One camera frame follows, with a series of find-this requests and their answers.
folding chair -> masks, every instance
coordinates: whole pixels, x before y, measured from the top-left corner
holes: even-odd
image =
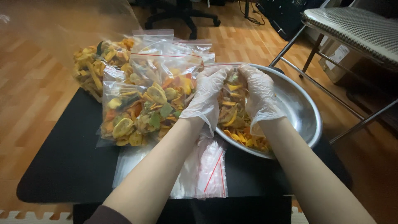
[[[302,15],[303,28],[294,36],[294,38],[283,48],[277,57],[271,62],[270,66],[275,66],[279,60],[287,63],[290,67],[296,70],[300,78],[306,77],[309,81],[315,84],[318,88],[323,90],[327,95],[343,105],[352,114],[354,114],[361,121],[336,136],[330,141],[330,144],[335,143],[338,139],[345,135],[354,133],[361,129],[367,123],[373,121],[381,113],[392,107],[398,102],[398,98],[386,105],[382,109],[372,113],[369,117],[364,118],[351,108],[344,101],[339,99],[336,95],[328,91],[321,84],[316,82],[313,78],[308,76],[305,72],[308,69],[315,54],[320,55],[326,60],[330,61],[335,66],[343,69],[351,75],[354,75],[359,81],[365,85],[374,86],[366,81],[361,76],[353,73],[349,69],[341,66],[338,62],[330,59],[319,51],[318,47],[325,35],[332,38],[345,46],[359,52],[363,56],[372,59],[381,66],[393,71],[398,71],[398,21],[395,19],[387,19],[372,12],[362,10],[354,7],[345,8],[320,8],[305,10]],[[311,27],[321,34],[318,36],[317,41],[303,67],[299,69],[290,61],[286,60],[283,56],[294,44],[294,41],[299,34],[304,30],[305,26]]]

gloved hand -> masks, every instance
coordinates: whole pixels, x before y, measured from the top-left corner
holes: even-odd
[[[225,66],[221,69],[220,67],[210,67],[199,73],[196,77],[195,96],[179,116],[180,118],[202,118],[208,124],[208,127],[205,125],[200,134],[208,138],[214,137],[220,115],[217,97],[223,87],[226,75],[231,69],[231,66]]]
[[[257,122],[281,118],[286,114],[276,101],[271,77],[247,64],[239,66],[238,69],[248,82],[249,98],[246,103],[246,112],[252,119],[250,133],[263,136],[259,126],[256,125]]]

metal bowl rim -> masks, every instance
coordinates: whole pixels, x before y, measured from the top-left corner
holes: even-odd
[[[317,143],[319,142],[319,139],[321,138],[321,135],[322,135],[322,118],[321,118],[320,112],[318,110],[318,107],[316,106],[315,102],[312,100],[310,95],[308,95],[308,93],[300,85],[298,85],[295,81],[293,81],[288,76],[278,72],[277,70],[274,70],[274,69],[271,69],[271,68],[268,68],[268,67],[265,67],[265,66],[262,66],[262,65],[256,65],[256,64],[249,64],[249,65],[253,66],[253,67],[256,67],[258,69],[262,69],[262,70],[265,70],[265,71],[268,71],[268,72],[272,72],[273,74],[285,79],[290,84],[292,84],[294,87],[296,87],[304,95],[304,97],[310,103],[312,109],[314,110],[314,114],[315,114],[316,130],[315,130],[314,137],[308,143],[308,146],[310,148],[315,147],[317,145]],[[251,148],[248,148],[248,147],[246,147],[244,145],[241,145],[240,143],[236,142],[235,140],[233,140],[232,138],[230,138],[226,134],[224,134],[224,132],[219,127],[216,128],[216,132],[222,138],[224,138],[224,140],[226,140],[230,144],[232,144],[235,147],[240,148],[240,149],[242,149],[242,150],[244,150],[244,151],[246,151],[246,152],[248,152],[250,154],[256,155],[258,157],[266,158],[266,159],[276,159],[273,155],[270,155],[269,153],[263,153],[263,152],[255,150],[255,149],[251,149]]]

cardboard box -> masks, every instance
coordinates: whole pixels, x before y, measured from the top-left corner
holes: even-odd
[[[326,40],[321,52],[347,69],[351,69],[362,58],[358,52],[332,39]],[[333,83],[337,83],[346,74],[345,70],[324,58],[319,60],[319,64]]]

black table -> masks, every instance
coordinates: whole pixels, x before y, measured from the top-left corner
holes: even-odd
[[[112,191],[119,147],[96,148],[101,112],[101,105],[83,89],[76,92],[19,182],[17,196],[20,200],[75,204],[105,200]],[[314,151],[343,183],[350,186],[349,175],[325,138],[322,137]],[[253,156],[232,145],[225,156],[229,197],[281,198],[292,194],[277,161]],[[206,203],[220,200],[225,203],[234,199],[213,199]],[[227,204],[241,204],[236,200],[239,199]],[[189,200],[170,200],[168,204],[187,203],[184,201]],[[290,198],[284,204],[288,204],[290,213]]]

